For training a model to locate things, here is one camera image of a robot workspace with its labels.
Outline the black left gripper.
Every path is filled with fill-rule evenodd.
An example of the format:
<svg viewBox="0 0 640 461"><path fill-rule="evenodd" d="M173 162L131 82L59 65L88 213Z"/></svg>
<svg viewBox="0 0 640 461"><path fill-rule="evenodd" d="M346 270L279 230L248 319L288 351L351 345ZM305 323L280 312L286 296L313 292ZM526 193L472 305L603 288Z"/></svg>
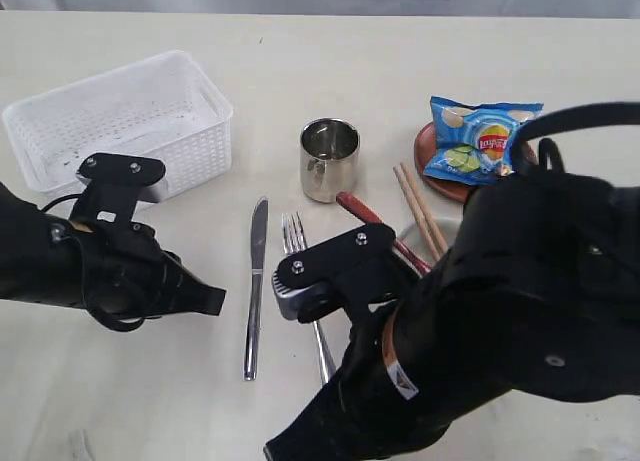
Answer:
<svg viewBox="0 0 640 461"><path fill-rule="evenodd" d="M133 331L166 315L222 311L226 291L204 283L179 256L163 250L145 224L75 222L74 242L82 305L112 331Z"/></svg>

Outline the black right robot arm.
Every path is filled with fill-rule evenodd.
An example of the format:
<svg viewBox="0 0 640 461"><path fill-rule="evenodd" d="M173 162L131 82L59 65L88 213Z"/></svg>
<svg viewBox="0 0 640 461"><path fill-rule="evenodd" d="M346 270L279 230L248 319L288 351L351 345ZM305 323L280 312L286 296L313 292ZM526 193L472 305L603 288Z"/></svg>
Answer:
<svg viewBox="0 0 640 461"><path fill-rule="evenodd" d="M639 192L539 163L468 199L457 237L424 275L366 225L299 255L279 277L322 292L303 320L344 309L342 364L264 449L270 460L384 459L437 442L517 390L571 403L639 391Z"/></svg>

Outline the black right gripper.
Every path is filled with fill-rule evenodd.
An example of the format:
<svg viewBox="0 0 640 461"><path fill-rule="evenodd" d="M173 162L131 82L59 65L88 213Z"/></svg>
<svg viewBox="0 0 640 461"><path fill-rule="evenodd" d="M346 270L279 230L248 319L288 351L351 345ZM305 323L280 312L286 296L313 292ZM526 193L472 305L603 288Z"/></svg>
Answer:
<svg viewBox="0 0 640 461"><path fill-rule="evenodd" d="M342 365L282 433L268 441L268 460L371 460L420 451L450 424L416 413L388 375L378 310L352 328Z"/></svg>

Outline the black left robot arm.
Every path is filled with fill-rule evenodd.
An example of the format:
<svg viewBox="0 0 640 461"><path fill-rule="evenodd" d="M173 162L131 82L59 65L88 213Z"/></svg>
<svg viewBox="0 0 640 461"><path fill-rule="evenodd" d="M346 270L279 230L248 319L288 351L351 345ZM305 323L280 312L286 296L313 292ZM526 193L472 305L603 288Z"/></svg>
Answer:
<svg viewBox="0 0 640 461"><path fill-rule="evenodd" d="M162 249L148 225L59 218L1 189L4 300L84 310L131 332L167 315L217 316L225 296Z"/></svg>

